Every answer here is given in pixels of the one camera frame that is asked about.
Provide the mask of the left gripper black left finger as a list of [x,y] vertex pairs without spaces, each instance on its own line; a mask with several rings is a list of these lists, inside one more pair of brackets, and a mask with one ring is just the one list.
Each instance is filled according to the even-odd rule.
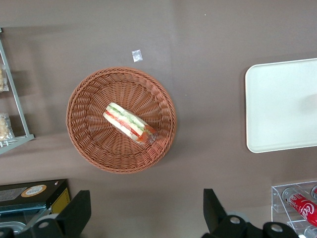
[[22,238],[80,238],[91,217],[91,197],[81,190],[55,218],[37,221]]

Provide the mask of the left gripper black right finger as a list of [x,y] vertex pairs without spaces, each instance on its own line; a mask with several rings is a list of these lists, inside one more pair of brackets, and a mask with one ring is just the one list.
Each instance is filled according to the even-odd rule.
[[203,214],[209,232],[203,238],[246,238],[248,226],[237,215],[228,215],[213,189],[204,189]]

